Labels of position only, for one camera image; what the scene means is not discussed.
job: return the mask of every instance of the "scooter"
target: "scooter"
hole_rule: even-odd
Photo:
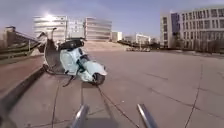
[[[68,39],[58,46],[53,41],[53,32],[42,32],[39,36],[47,37],[44,48],[45,63],[43,67],[46,72],[56,75],[71,76],[67,86],[71,80],[79,76],[83,82],[91,83],[92,85],[102,85],[105,81],[107,72],[105,66],[92,61],[88,55],[81,49],[84,46],[84,38]]]

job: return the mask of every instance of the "concrete plaza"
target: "concrete plaza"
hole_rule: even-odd
[[[170,53],[92,52],[106,66],[101,91],[79,79],[44,74],[10,113],[19,128],[63,128],[81,104],[85,127],[134,128],[144,103],[160,128],[224,127],[224,59]]]

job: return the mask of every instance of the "sky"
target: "sky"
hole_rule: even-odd
[[[158,38],[161,12],[217,4],[224,5],[224,0],[0,0],[0,29],[12,25],[19,32],[33,35],[33,17],[49,13],[74,19],[107,19],[112,21],[113,31]]]

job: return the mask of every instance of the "white building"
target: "white building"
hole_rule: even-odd
[[[209,6],[161,15],[160,40],[171,47],[171,38],[180,34],[184,47],[194,48],[195,42],[224,39],[224,5]]]
[[[109,41],[112,22],[96,18],[85,19],[85,37],[88,41]]]
[[[119,40],[122,40],[122,32],[112,32],[112,42],[117,42]]]
[[[50,32],[53,28],[57,28],[54,32],[54,41],[63,43],[67,33],[67,16],[45,16],[34,17],[34,32],[38,37],[41,32]]]
[[[147,41],[150,41],[150,36],[142,35],[142,34],[134,34],[130,36],[125,36],[124,40],[130,41],[131,43],[145,44]]]
[[[68,20],[68,38],[84,37],[83,20]]]

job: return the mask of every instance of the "building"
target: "building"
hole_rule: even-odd
[[[117,42],[119,40],[122,40],[122,32],[112,32],[111,34],[112,42]]]
[[[84,37],[83,20],[68,20],[68,38]]]
[[[57,28],[53,39],[58,43],[63,43],[67,37],[67,21],[67,16],[34,17],[35,36],[38,37],[41,32],[50,32],[53,28]]]
[[[88,41],[109,41],[112,22],[96,18],[85,19],[85,37]]]
[[[178,13],[163,13],[160,17],[160,45],[170,48],[172,47],[173,35],[179,34],[180,16]]]
[[[185,48],[195,49],[208,41],[224,39],[224,5],[161,15],[160,40],[172,47],[177,33]]]
[[[16,47],[28,43],[37,43],[37,40],[31,36],[16,31],[16,27],[5,27],[1,35],[0,48]]]
[[[124,40],[130,41],[131,43],[145,44],[146,42],[149,42],[151,38],[149,36],[136,33],[134,35],[125,36]]]

